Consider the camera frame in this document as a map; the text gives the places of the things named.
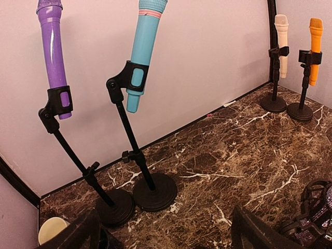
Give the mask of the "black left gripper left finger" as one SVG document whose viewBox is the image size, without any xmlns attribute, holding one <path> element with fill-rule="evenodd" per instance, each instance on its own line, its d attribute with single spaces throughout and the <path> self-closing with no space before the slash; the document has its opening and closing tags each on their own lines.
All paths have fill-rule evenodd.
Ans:
<svg viewBox="0 0 332 249">
<path fill-rule="evenodd" d="M 38 248 L 99 248 L 100 233 L 100 217 L 91 209 Z"/>
</svg>

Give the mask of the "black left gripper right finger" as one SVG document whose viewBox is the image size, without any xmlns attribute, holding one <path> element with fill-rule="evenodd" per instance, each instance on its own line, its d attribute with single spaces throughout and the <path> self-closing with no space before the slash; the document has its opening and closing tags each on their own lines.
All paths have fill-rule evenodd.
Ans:
<svg viewBox="0 0 332 249">
<path fill-rule="evenodd" d="M 298 248 L 298 244 L 281 236 L 252 212 L 236 205 L 231 225 L 232 248 Z"/>
</svg>

